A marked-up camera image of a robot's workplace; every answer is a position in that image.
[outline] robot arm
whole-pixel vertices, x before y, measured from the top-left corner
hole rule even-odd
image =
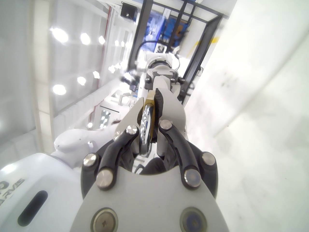
[[[84,159],[84,201],[71,231],[228,231],[215,202],[216,160],[186,139],[173,92],[181,82],[167,61],[148,63],[142,95],[113,140]],[[149,155],[154,143],[166,172],[132,173],[134,158]]]

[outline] metal screw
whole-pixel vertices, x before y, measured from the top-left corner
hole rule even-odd
[[[202,154],[202,159],[206,165],[212,166],[215,164],[216,159],[214,158],[213,154],[209,152],[204,152]]]
[[[118,218],[111,209],[103,209],[98,212],[92,225],[94,232],[115,232],[118,228]]]
[[[160,127],[165,130],[168,130],[172,127],[172,123],[169,120],[164,119],[160,122]]]
[[[202,232],[207,230],[207,221],[204,214],[197,208],[188,207],[180,216],[182,232]]]
[[[96,155],[94,153],[89,153],[87,156],[85,156],[83,164],[85,167],[91,167],[96,162]]]
[[[136,132],[137,132],[137,126],[135,125],[128,126],[126,129],[126,133],[129,135],[135,135]]]
[[[184,180],[189,186],[197,188],[201,184],[201,175],[195,169],[188,169],[184,172]]]
[[[99,189],[105,189],[109,187],[113,181],[113,172],[110,169],[101,170],[96,178],[96,184]]]

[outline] black slot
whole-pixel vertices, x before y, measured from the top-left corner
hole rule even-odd
[[[18,217],[18,224],[22,227],[28,226],[46,201],[47,197],[48,194],[45,190],[39,191]]]

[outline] white robot body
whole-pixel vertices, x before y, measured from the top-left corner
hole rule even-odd
[[[49,155],[0,170],[1,232],[67,232],[82,201],[80,174]]]

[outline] black frame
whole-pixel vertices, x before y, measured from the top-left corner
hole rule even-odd
[[[189,65],[186,69],[186,72],[184,73],[183,79],[185,80],[185,82],[182,84],[181,86],[181,92],[180,95],[178,97],[178,99],[183,103],[184,99],[186,96],[190,96],[188,94],[188,90],[190,88],[191,83],[193,82],[194,78],[196,77],[197,72],[200,69],[200,66],[204,60],[204,57],[209,49],[209,46],[211,44],[211,40],[215,34],[216,29],[218,28],[218,25],[220,24],[221,20],[223,18],[228,19],[229,17],[227,15],[224,15],[223,13],[220,13],[216,10],[213,10],[207,6],[204,6],[200,3],[196,3],[195,1],[190,1],[190,0],[181,0],[183,1],[183,5],[181,7],[180,10],[174,9],[172,7],[166,6],[164,4],[155,2],[153,0],[144,0],[143,2],[143,6],[141,8],[141,12],[140,12],[140,19],[138,22],[138,26],[136,28],[136,33],[135,33],[135,37],[134,37],[134,41],[133,41],[133,46],[132,46],[132,50],[130,53],[130,57],[129,57],[129,61],[128,61],[128,71],[131,71],[133,69],[136,69],[136,65],[135,65],[135,59],[138,55],[139,49],[142,46],[143,43],[143,38],[144,38],[144,34],[146,31],[146,27],[147,27],[147,22],[150,16],[150,12],[152,9],[152,5],[158,5],[161,7],[164,7],[166,9],[172,10],[172,11],[176,11],[178,12],[178,17],[176,20],[176,24],[174,26],[174,29],[172,31],[172,35],[171,38],[169,40],[169,43],[167,44],[167,52],[170,52],[172,50],[172,44],[175,41],[175,36],[177,33],[177,29],[179,27],[179,24],[181,22],[181,18],[183,15],[188,16],[188,23],[190,24],[192,19],[196,19],[199,20],[201,22],[206,23],[206,26],[204,28],[204,31],[202,33],[202,36],[200,38],[200,41],[194,51],[194,54],[189,62]],[[192,4],[193,8],[190,14],[184,12],[186,5],[187,4]],[[198,18],[196,16],[193,15],[195,8],[201,8],[205,11],[209,11],[213,14],[216,15],[216,17],[214,17],[212,20],[207,21],[201,18]]]

